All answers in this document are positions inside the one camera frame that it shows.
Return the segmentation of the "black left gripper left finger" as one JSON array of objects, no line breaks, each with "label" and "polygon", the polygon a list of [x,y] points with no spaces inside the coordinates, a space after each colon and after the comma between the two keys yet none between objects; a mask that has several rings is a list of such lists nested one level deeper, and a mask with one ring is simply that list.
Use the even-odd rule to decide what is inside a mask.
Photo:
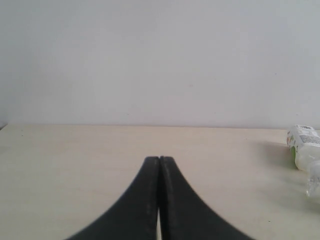
[{"label": "black left gripper left finger", "polygon": [[121,197],[70,240],[156,240],[160,159],[145,158]]}]

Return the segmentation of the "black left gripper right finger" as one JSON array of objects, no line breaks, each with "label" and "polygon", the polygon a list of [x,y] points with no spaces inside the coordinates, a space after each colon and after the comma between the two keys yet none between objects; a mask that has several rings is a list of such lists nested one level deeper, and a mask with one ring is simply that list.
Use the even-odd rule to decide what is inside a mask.
[{"label": "black left gripper right finger", "polygon": [[158,209],[163,240],[250,240],[193,190],[173,157],[160,157]]}]

